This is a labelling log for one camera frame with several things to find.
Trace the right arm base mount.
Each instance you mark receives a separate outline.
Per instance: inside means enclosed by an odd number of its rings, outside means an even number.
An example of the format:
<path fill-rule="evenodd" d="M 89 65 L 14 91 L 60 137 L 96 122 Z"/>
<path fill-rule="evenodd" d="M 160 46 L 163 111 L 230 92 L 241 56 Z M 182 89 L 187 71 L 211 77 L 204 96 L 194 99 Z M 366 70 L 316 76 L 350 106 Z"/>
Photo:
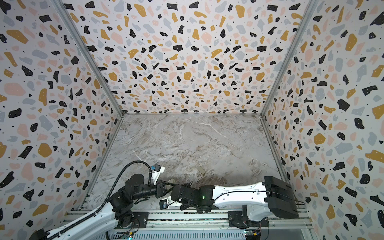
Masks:
<path fill-rule="evenodd" d="M 267 218 L 264 218 L 259 222 L 251 221 L 247 215 L 247 207 L 247 205 L 243 205 L 241 211 L 228 212 L 229 226 L 231 228 L 248 229 L 270 226 L 270 223 Z"/>

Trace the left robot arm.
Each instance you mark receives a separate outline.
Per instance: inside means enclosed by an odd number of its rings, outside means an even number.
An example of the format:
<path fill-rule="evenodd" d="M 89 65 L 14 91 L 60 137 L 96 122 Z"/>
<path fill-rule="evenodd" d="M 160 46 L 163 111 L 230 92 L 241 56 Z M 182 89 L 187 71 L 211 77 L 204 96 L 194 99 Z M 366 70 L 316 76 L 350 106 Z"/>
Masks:
<path fill-rule="evenodd" d="M 141 174 L 132 175 L 125 182 L 125 186 L 113 192 L 119 180 L 115 180 L 105 201 L 95 210 L 86 215 L 51 231 L 40 229 L 30 236 L 31 240 L 91 240 L 116 227 L 129 227 L 133 223 L 132 207 L 141 200 L 152 196 L 157 199 L 165 196 L 167 190 L 165 182 L 159 181 L 160 174 L 165 168 L 160 165 L 149 166 L 143 161 L 133 161 L 123 167 L 118 175 L 120 178 L 128 167 L 143 164 L 148 168 L 148 183 Z"/>

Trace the white remote control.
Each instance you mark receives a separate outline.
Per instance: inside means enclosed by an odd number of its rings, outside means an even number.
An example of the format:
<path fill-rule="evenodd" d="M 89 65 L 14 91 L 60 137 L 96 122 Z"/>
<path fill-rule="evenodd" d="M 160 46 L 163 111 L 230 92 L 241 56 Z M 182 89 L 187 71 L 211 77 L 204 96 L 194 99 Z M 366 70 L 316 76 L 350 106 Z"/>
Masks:
<path fill-rule="evenodd" d="M 164 195 L 170 194 L 173 189 L 174 187 L 172 186 L 165 186 Z"/>

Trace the remote battery cover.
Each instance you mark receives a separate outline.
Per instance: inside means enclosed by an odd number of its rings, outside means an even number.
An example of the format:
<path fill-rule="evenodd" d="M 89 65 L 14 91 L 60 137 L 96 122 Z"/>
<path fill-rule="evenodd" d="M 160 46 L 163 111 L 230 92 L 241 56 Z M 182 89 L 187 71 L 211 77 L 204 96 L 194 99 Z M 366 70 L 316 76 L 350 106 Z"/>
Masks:
<path fill-rule="evenodd" d="M 203 168 L 201 168 L 201 167 L 197 167 L 197 170 L 198 170 L 198 172 L 199 172 L 201 175 L 205 175 L 205 174 L 206 174 L 206 171 L 205 171 Z"/>

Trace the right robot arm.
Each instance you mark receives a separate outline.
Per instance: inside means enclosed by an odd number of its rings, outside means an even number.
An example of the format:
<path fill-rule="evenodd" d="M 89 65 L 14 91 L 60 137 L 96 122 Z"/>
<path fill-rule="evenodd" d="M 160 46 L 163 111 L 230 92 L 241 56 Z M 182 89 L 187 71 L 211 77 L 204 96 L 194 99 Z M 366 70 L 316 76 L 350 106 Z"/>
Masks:
<path fill-rule="evenodd" d="M 282 219 L 297 219 L 299 212 L 292 186 L 273 176 L 264 181 L 246 186 L 203 186 L 193 189 L 175 185 L 171 195 L 161 207 L 180 207 L 180 210 L 194 208 L 197 213 L 209 213 L 212 209 L 228 206 L 245 206 L 247 219 L 260 222 L 274 215 Z"/>

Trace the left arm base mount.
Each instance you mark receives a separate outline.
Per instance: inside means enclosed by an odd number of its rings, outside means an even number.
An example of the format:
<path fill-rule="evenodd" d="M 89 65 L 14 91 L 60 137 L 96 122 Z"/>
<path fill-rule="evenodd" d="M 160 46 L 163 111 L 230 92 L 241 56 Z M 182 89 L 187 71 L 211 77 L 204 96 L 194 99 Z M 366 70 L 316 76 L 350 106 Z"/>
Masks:
<path fill-rule="evenodd" d="M 149 212 L 132 212 L 116 214 L 118 227 L 128 229 L 145 229 L 147 227 Z"/>

